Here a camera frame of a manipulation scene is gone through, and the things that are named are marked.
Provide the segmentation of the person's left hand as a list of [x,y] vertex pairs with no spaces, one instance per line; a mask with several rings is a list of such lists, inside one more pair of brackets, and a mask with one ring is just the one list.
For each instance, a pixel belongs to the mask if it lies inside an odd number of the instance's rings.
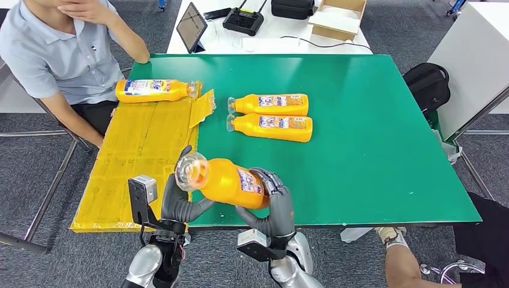
[[99,1],[75,1],[60,6],[59,10],[74,19],[101,25],[110,25],[118,18],[116,12]]

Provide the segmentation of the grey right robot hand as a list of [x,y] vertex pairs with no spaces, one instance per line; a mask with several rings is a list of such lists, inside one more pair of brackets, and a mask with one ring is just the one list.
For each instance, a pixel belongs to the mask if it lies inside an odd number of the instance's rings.
[[251,228],[269,237],[287,237],[295,233],[294,207],[290,190],[273,172],[258,167],[250,169],[257,176],[269,196],[269,214],[259,218],[249,210],[237,206],[236,213]]

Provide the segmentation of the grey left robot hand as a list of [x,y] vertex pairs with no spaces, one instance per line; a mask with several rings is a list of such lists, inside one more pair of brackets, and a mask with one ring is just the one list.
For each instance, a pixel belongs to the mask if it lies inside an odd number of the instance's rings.
[[198,202],[189,201],[188,191],[176,183],[175,173],[171,173],[164,188],[161,204],[161,217],[165,220],[189,223],[215,205],[215,201],[203,198]]

